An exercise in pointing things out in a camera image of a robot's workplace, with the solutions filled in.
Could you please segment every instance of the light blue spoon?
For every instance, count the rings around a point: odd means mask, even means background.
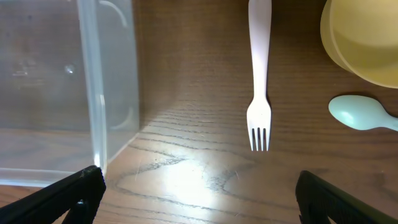
[[[398,118],[385,111],[375,99],[365,96],[337,96],[329,103],[329,111],[338,121],[357,130],[390,128],[398,131]]]

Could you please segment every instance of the plastic fork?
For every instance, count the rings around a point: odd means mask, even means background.
[[[248,108],[248,131],[251,150],[253,141],[256,150],[269,148],[269,136],[271,133],[271,107],[267,101],[267,66],[269,39],[271,33],[271,0],[249,1],[249,30],[251,57],[253,63],[254,97]]]

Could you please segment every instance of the fork head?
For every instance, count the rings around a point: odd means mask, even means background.
[[[253,144],[255,144],[258,151],[260,141],[261,151],[263,151],[265,140],[268,151],[271,133],[271,107],[266,97],[253,99],[248,108],[247,118],[251,150],[254,150]]]

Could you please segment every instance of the clear plastic bin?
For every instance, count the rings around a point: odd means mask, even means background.
[[[131,0],[0,0],[0,184],[106,172],[138,94]]]

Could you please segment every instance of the mint green spoon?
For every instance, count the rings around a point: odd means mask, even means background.
[[[398,118],[385,111],[375,99],[365,96],[337,96],[329,103],[329,111],[338,121],[357,130],[390,128],[398,131]]]

